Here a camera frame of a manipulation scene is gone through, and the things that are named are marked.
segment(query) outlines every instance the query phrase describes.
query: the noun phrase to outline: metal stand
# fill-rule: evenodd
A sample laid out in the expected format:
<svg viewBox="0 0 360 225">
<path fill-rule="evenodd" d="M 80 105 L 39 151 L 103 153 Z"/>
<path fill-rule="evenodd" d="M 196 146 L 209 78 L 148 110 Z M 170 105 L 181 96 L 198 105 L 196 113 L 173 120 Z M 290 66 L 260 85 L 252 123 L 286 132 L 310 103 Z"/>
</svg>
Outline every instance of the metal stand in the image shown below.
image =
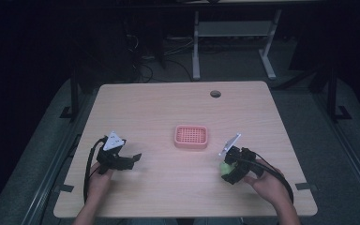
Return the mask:
<svg viewBox="0 0 360 225">
<path fill-rule="evenodd" d="M 323 69 L 323 65 L 318 65 L 310 70 L 307 70 L 307 71 L 304 71 L 302 73 L 300 73 L 299 75 L 295 76 L 294 78 L 288 80 L 287 82 L 284 82 L 278 86 L 274 86 L 274 87 L 271 87 L 270 89 L 271 90 L 274 90 L 274 91 L 277 91 L 277 90 L 285 90 L 286 88 L 288 87 L 291 87 L 297 83 L 299 83 L 300 81 L 302 81 L 303 79 L 305 79 L 306 77 L 309 77 L 311 75 L 314 75 L 314 74 L 317 74 L 319 73 L 321 70 Z M 314 81 L 311 82 L 311 85 L 309 86 L 309 90 L 312 92 L 312 93 L 318 93 L 318 92 L 321 92 L 322 91 L 322 86 L 319 85 L 318 88 L 316 87 L 317 86 L 317 77 L 320 77 L 321 76 L 317 76 L 315 75 L 314 77 Z"/>
<path fill-rule="evenodd" d="M 272 21 L 256 22 L 200 22 L 199 12 L 195 12 L 194 21 L 194 53 L 192 54 L 193 80 L 201 78 L 200 59 L 198 56 L 198 37 L 250 37 L 267 36 L 267 42 L 263 49 L 259 50 L 262 63 L 270 80 L 276 78 L 271 67 L 268 53 L 277 30 L 281 9 L 276 11 Z"/>
<path fill-rule="evenodd" d="M 78 83 L 76 80 L 75 69 L 72 71 L 69 82 L 71 85 L 71 106 L 64 108 L 64 110 L 61 112 L 60 118 L 70 118 L 70 122 L 72 122 L 77 117 L 79 111 Z"/>
<path fill-rule="evenodd" d="M 338 76 L 332 68 L 329 75 L 327 111 L 332 120 L 336 123 L 338 119 L 352 119 L 344 106 L 338 106 L 341 114 L 336 114 L 336 91 L 338 87 Z"/>
</svg>

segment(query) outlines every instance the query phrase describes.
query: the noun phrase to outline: wooden table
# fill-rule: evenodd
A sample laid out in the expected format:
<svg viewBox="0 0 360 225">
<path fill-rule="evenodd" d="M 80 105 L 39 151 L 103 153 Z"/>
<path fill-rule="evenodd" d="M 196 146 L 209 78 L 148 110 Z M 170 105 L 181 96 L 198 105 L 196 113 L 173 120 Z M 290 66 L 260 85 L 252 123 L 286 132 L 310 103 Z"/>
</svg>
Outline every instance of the wooden table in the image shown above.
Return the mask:
<svg viewBox="0 0 360 225">
<path fill-rule="evenodd" d="M 221 97 L 211 97 L 213 90 Z M 176 148 L 174 131 L 182 124 L 206 126 L 207 147 Z M 98 212 L 101 217 L 274 216 L 273 207 L 248 184 L 232 186 L 220 177 L 223 158 L 218 153 L 237 132 L 242 136 L 236 146 L 259 153 L 283 171 L 298 214 L 317 212 L 310 190 L 295 187 L 306 178 L 264 82 L 183 82 L 100 88 L 65 181 L 74 189 L 60 193 L 54 208 L 57 217 L 74 218 L 83 207 L 90 148 L 112 130 L 127 139 L 121 156 L 142 153 L 142 159 L 132 171 L 114 172 Z"/>
</svg>

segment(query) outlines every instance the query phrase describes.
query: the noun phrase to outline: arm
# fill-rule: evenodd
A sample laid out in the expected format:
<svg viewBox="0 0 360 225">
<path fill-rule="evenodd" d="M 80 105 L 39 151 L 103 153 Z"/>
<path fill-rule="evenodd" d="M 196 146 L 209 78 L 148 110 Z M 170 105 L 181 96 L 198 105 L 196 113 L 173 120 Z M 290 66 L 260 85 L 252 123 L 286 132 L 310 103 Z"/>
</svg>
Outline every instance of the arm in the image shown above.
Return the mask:
<svg viewBox="0 0 360 225">
<path fill-rule="evenodd" d="M 279 224 L 300 225 L 299 217 L 291 202 L 288 191 L 276 177 L 268 172 L 264 172 L 262 176 L 257 179 L 245 176 L 244 181 L 250 184 L 262 198 L 274 206 Z"/>
<path fill-rule="evenodd" d="M 96 163 L 92 166 L 91 172 L 94 172 L 99 166 Z M 74 225 L 93 224 L 98 207 L 104 200 L 111 183 L 113 170 L 108 170 L 106 173 L 100 175 L 94 172 L 90 177 L 88 197 L 82 210 L 75 218 Z"/>
</svg>

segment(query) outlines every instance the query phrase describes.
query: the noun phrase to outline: wrist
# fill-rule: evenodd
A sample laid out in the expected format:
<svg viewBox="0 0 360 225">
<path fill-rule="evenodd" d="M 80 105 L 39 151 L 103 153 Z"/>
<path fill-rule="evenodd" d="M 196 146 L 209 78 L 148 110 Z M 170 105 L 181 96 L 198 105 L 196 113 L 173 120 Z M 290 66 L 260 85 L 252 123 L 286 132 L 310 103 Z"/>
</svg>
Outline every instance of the wrist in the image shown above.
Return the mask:
<svg viewBox="0 0 360 225">
<path fill-rule="evenodd" d="M 88 207 L 88 208 L 95 208 L 97 209 L 100 205 L 100 198 L 96 197 L 96 196 L 90 196 L 87 198 L 86 203 L 84 204 L 84 206 Z"/>
<path fill-rule="evenodd" d="M 288 201 L 280 201 L 273 204 L 276 212 L 279 224 L 288 224 L 288 225 L 299 225 L 300 220 L 297 216 L 296 209 L 294 208 L 292 202 Z"/>
<path fill-rule="evenodd" d="M 93 198 L 88 198 L 82 210 L 75 218 L 73 225 L 93 224 L 93 221 L 96 217 L 96 213 L 98 211 L 98 207 L 99 207 L 98 201 L 95 201 Z"/>
</svg>

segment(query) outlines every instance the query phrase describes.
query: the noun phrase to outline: pink plastic basket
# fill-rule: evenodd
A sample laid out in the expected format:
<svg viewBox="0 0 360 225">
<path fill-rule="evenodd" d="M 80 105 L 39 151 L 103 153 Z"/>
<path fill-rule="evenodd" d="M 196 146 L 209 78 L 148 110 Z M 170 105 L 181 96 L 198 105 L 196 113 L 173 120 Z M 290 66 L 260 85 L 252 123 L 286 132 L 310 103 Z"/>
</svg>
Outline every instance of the pink plastic basket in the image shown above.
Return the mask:
<svg viewBox="0 0 360 225">
<path fill-rule="evenodd" d="M 204 126 L 192 125 L 177 126 L 174 133 L 174 145 L 178 148 L 206 148 L 207 128 Z"/>
</svg>

